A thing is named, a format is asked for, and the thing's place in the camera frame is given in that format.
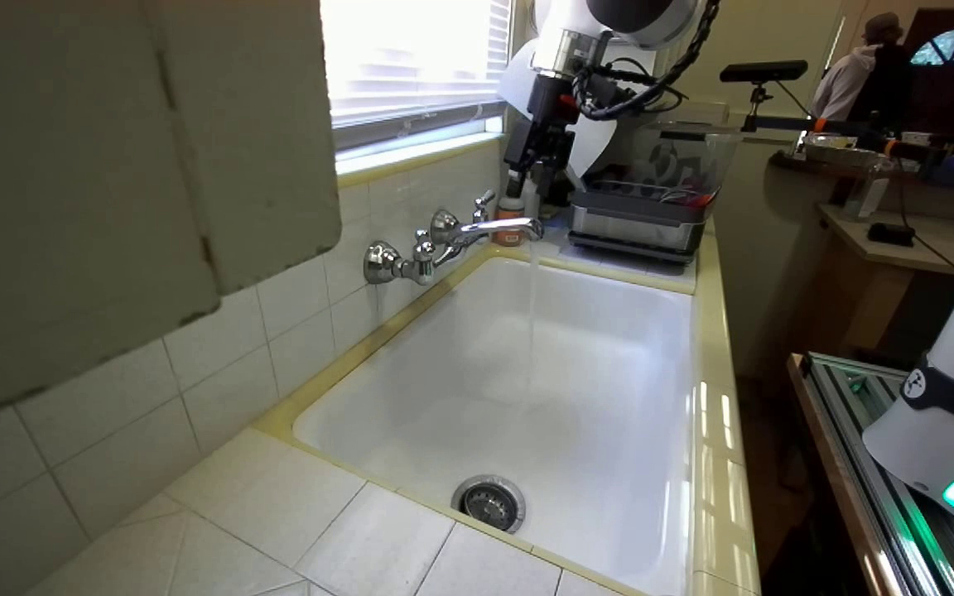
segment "drain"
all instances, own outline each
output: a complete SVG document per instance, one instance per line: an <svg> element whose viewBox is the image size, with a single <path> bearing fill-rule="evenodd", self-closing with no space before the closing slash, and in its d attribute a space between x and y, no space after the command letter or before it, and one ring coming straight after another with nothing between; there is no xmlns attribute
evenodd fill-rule
<svg viewBox="0 0 954 596"><path fill-rule="evenodd" d="M514 532L523 522L521 486L493 473L463 481L455 490L451 508L504 532Z"/></svg>

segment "sink basin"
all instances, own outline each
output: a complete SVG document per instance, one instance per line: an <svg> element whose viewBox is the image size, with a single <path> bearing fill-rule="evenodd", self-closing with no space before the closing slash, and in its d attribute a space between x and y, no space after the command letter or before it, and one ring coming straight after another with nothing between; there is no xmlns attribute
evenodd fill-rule
<svg viewBox="0 0 954 596"><path fill-rule="evenodd" d="M516 539L687 594L694 294L492 258L334 385L295 437L424 502L493 473Z"/></svg>

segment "window blind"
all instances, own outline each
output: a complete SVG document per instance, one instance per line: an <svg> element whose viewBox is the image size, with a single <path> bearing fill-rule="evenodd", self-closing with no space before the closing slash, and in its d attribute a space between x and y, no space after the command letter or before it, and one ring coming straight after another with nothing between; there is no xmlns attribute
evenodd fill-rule
<svg viewBox="0 0 954 596"><path fill-rule="evenodd" d="M509 0L323 0L337 151L502 111Z"/></svg>

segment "white cabinet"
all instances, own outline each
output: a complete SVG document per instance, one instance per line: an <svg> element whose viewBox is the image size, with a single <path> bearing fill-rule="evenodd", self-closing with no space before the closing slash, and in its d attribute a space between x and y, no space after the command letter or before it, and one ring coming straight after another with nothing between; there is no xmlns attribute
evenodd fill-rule
<svg viewBox="0 0 954 596"><path fill-rule="evenodd" d="M334 246L320 14L261 2L0 0L0 403Z"/></svg>

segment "chrome faucet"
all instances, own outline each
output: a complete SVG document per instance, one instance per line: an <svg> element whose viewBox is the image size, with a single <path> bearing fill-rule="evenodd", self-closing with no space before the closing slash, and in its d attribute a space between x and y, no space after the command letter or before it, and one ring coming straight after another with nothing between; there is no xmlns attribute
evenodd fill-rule
<svg viewBox="0 0 954 596"><path fill-rule="evenodd" d="M364 277L367 285L388 285L394 277L411 277L417 285L427 285L431 275L463 255L471 246L486 240L492 232L508 232L508 227L529 227L529 220L492 220L486 214L492 193L481 196L474 206L474 223L456 223L448 210L438 210L431 220L431 227L413 232L413 249L411 258L403 258L394 246L388 241L371 241L364 255Z"/></svg>

